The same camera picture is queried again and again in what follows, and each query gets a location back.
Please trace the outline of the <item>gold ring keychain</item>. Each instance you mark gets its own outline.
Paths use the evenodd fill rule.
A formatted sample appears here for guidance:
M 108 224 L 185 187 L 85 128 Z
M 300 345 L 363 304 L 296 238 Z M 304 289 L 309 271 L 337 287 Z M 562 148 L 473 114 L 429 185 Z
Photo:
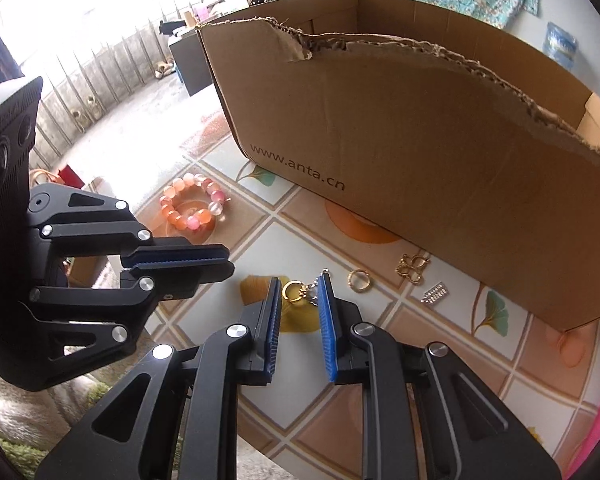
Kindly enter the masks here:
M 327 278 L 330 272 L 323 269 L 318 277 L 311 283 L 290 280 L 282 289 L 283 300 L 290 304 L 306 302 L 313 307 L 321 308 L 328 305 Z

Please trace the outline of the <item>red gift bag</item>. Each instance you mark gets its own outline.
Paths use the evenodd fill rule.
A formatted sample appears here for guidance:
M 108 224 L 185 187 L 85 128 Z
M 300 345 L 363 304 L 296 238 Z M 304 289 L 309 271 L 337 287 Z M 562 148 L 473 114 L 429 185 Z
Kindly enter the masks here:
M 77 188 L 78 190 L 84 188 L 84 181 L 69 165 L 59 168 L 56 176 L 57 182 L 60 184 L 70 186 L 70 188 Z

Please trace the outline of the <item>patterned tablecloth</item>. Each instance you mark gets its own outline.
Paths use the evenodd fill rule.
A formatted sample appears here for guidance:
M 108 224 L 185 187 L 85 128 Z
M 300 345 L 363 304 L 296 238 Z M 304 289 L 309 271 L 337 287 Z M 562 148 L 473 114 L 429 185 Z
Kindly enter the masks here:
M 266 387 L 238 430 L 302 479 L 600 479 L 600 320 L 561 332 L 492 287 L 245 159 L 221 113 L 161 127 L 140 218 L 234 250 L 148 330 L 198 346 L 278 297 Z

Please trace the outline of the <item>silver rhinestone hair clip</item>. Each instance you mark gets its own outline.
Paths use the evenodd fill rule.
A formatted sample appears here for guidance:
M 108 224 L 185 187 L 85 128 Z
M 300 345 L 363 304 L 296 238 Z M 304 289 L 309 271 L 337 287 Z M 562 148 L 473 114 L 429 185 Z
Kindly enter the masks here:
M 434 286 L 431 286 L 422 294 L 419 301 L 428 307 L 433 307 L 442 301 L 445 297 L 449 296 L 449 289 L 442 282 L 437 282 Z

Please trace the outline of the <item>dark grey cabinet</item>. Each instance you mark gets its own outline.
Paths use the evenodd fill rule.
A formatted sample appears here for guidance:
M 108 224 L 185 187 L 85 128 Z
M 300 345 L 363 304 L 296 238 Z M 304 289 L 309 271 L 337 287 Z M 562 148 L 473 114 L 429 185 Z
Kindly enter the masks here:
M 171 36 L 168 47 L 181 81 L 193 96 L 212 84 L 212 76 L 196 29 L 187 29 Z

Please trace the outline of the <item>brown cardboard box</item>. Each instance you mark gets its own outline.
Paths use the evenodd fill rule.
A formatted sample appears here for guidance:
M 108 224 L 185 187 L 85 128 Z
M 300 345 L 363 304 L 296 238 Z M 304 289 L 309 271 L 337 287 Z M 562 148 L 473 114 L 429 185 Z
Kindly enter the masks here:
M 414 0 L 277 0 L 198 32 L 242 152 L 558 330 L 600 318 L 600 97 Z

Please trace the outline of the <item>blue water jug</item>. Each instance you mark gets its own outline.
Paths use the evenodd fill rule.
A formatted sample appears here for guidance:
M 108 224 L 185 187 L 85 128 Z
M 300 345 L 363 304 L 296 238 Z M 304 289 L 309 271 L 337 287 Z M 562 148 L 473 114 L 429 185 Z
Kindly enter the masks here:
M 572 70 L 574 62 L 576 62 L 578 42 L 565 29 L 553 22 L 548 22 L 542 51 L 565 70 Z

